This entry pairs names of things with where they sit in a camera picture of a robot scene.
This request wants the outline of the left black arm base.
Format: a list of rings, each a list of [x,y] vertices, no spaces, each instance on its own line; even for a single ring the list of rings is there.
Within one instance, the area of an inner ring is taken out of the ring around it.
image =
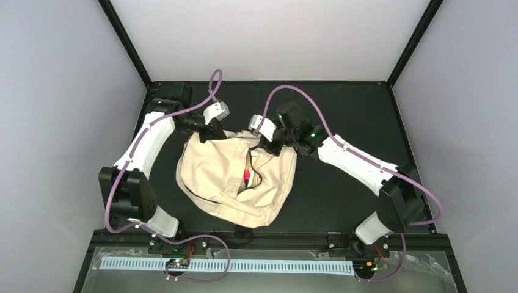
[[[165,266],[169,266],[166,273],[170,278],[179,277],[186,273],[179,269],[187,269],[192,258],[204,254],[206,248],[199,241],[187,242],[180,245],[172,245],[161,239],[155,239],[148,246],[148,254],[165,259]]]

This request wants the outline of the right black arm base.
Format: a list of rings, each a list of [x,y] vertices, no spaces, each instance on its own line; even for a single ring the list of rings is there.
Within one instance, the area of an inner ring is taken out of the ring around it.
[[[375,273],[387,269],[387,254],[374,244],[365,244],[358,237],[345,234],[331,234],[327,237],[327,252],[332,257],[344,257],[352,262],[356,277],[370,280]]]

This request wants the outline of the yellow highlighter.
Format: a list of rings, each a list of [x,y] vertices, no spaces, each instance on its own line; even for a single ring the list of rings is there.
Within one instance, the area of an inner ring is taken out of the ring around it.
[[[254,188],[256,184],[257,174],[255,172],[250,172],[248,179],[245,181],[246,188]]]

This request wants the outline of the beige canvas backpack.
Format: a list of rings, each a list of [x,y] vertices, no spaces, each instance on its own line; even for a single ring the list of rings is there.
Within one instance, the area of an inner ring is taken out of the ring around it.
[[[188,138],[177,164],[177,184],[209,215],[245,228],[269,226],[292,190],[297,154],[288,147],[280,156],[271,155],[248,131],[225,134],[226,139],[205,143],[198,133]],[[257,185],[250,189],[243,180],[247,161],[257,174]]]

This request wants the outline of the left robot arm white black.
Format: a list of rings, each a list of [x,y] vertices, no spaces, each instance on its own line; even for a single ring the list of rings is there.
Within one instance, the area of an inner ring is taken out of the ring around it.
[[[124,155],[98,174],[104,224],[111,233],[135,227],[174,238],[180,222],[159,206],[150,182],[155,160],[175,131],[196,132],[202,140],[224,138],[221,121],[230,111],[215,96],[221,83],[210,85],[209,96],[195,106],[190,105],[192,88],[184,83],[179,86],[179,94],[155,98],[148,104],[143,124]]]

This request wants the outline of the pink black highlighter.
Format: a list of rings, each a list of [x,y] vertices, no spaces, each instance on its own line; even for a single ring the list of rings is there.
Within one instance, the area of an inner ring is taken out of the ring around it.
[[[250,170],[245,169],[245,170],[244,170],[244,174],[243,174],[243,180],[244,180],[244,181],[248,181],[248,180],[249,180],[249,178],[250,178]]]

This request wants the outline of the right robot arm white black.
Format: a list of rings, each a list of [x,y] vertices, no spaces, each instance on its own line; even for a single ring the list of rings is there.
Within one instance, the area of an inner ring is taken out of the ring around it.
[[[249,130],[261,137],[260,147],[267,152],[279,156],[292,147],[297,154],[340,169],[377,196],[376,210],[348,238],[349,250],[357,256],[370,251],[378,239],[403,233],[426,206],[424,192],[405,180],[415,178],[415,167],[389,164],[350,145],[338,134],[328,134],[322,124],[312,124],[295,102],[278,107],[274,120],[253,115]]]

